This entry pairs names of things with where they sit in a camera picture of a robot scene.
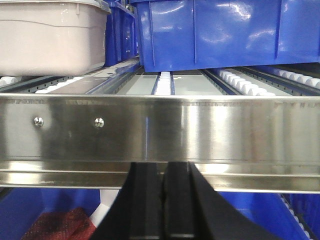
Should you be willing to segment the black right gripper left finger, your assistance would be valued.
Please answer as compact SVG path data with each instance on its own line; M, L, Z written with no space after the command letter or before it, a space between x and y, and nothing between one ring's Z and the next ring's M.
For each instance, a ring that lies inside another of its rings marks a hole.
M133 162L92 240L159 240L161 181L156 163Z

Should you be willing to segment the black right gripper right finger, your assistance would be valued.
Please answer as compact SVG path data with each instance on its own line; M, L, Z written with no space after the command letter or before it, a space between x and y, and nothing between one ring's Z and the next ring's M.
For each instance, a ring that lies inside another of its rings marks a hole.
M167 240L276 240L217 191L195 164L170 162L164 175Z

